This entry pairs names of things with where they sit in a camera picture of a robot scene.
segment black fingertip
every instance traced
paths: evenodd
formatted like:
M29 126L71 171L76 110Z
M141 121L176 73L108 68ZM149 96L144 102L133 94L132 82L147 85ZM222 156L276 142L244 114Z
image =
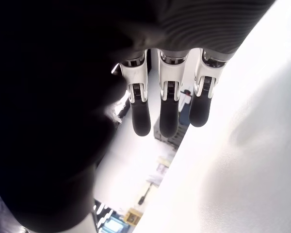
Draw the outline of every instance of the black fingertip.
M208 98L208 92L202 92L200 97L193 94L189 119L195 127L202 127L208 121L211 99Z
M179 101L168 98L161 99L160 131L164 137L172 137L177 133L179 121Z
M151 130L151 120L147 101L135 100L135 103L130 103L130 106L135 133L139 136L148 135Z

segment yellow object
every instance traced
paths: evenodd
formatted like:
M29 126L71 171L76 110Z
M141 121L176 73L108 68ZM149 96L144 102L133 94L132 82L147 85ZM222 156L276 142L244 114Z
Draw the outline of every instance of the yellow object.
M143 213L141 213L133 208L130 208L123 220L131 226L137 226L139 220L142 217L142 214Z

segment robotic hand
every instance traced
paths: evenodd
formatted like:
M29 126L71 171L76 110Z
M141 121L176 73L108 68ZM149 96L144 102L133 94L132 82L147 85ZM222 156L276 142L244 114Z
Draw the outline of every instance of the robotic hand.
M204 125L226 62L273 2L2 3L0 196L17 221L35 232L61 232L92 211L94 166L114 135L103 109L125 86L135 132L150 131L147 49L159 49L166 137L177 131L187 55L202 49L190 122ZM116 63L127 84L110 73Z
M140 40L149 41L146 49L159 49L160 131L163 136L172 137L178 129L178 101L190 49L201 48L189 113L191 124L201 127L208 120L214 87L223 68L273 2L175 1L168 10L157 15L153 31L145 30L143 37L136 39L136 44L140 44ZM160 28L162 36L152 43L152 38L159 34L155 27ZM137 27L132 27L129 34L136 31ZM139 136L145 136L151 128L147 104L146 51L135 51L120 65L128 82L133 128Z

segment white surface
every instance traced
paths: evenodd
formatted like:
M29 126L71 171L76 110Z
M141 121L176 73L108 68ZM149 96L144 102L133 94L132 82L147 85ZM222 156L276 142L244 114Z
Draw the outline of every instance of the white surface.
M291 0L227 64L134 233L291 233Z
M148 104L151 131L139 137L133 131L131 111L123 119L106 156L97 169L94 198L119 214L126 214L144 194L146 179L158 156L175 154L173 148L154 138L153 126L160 115L160 85L158 71L149 73ZM145 209L149 199L142 206Z

